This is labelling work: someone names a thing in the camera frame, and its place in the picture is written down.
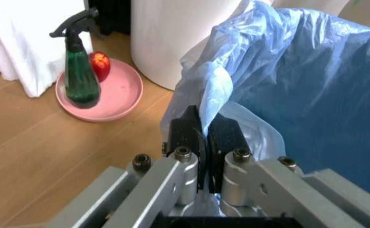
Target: blue plastic bag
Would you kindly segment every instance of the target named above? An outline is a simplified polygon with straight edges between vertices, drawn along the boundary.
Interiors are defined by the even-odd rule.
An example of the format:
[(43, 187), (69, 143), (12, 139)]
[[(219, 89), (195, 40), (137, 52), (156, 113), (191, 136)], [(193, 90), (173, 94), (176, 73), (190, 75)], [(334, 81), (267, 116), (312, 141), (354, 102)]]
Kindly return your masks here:
[(196, 104), (207, 134), (236, 102), (278, 130), (304, 172), (331, 168), (370, 192), (369, 27), (245, 0), (189, 60), (198, 55), (182, 60), (163, 130)]

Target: white fabric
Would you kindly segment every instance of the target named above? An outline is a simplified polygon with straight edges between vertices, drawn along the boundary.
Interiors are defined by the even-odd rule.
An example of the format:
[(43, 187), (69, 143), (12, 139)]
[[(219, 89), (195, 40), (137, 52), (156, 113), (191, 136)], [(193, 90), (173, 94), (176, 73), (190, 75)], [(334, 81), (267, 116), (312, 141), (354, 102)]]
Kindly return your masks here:
[[(2, 77), (19, 79), (29, 97), (40, 96), (65, 65), (65, 41), (49, 33), (84, 9), (83, 0), (0, 0)], [(80, 37), (87, 52), (92, 52), (90, 35)]]

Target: green spray bottle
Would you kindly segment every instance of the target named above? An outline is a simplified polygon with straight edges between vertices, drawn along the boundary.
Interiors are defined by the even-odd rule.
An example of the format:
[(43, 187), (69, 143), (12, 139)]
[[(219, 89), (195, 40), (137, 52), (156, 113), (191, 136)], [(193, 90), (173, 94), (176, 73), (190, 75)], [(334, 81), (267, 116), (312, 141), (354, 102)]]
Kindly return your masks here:
[(79, 38), (82, 31), (91, 31), (100, 36), (93, 20), (98, 14), (96, 8), (86, 9), (68, 18), (49, 34), (52, 38), (65, 37), (66, 96), (79, 108), (96, 105), (100, 97), (99, 81)]

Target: red apple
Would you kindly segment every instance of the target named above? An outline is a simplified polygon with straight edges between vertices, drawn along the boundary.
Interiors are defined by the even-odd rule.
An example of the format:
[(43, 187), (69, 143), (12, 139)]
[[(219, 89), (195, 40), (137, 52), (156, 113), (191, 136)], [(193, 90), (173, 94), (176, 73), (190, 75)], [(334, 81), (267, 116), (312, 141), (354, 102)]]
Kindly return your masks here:
[(103, 52), (96, 51), (89, 55), (89, 61), (99, 82), (103, 82), (110, 73), (110, 59)]

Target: screw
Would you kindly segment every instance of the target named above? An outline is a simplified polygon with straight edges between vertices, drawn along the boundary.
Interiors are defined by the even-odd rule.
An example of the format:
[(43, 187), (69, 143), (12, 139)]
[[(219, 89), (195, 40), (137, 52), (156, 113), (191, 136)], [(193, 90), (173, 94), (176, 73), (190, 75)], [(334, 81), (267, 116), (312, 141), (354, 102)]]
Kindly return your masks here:
[(280, 161), (284, 166), (292, 171), (296, 169), (296, 162), (289, 157), (281, 156), (278, 158), (278, 161)]
[(178, 146), (175, 151), (175, 159), (181, 162), (189, 162), (192, 156), (192, 152), (189, 147)]
[(135, 171), (147, 172), (151, 167), (151, 158), (147, 154), (138, 154), (133, 159)]
[(246, 148), (237, 148), (233, 151), (233, 158), (237, 162), (246, 162), (251, 157), (251, 152)]

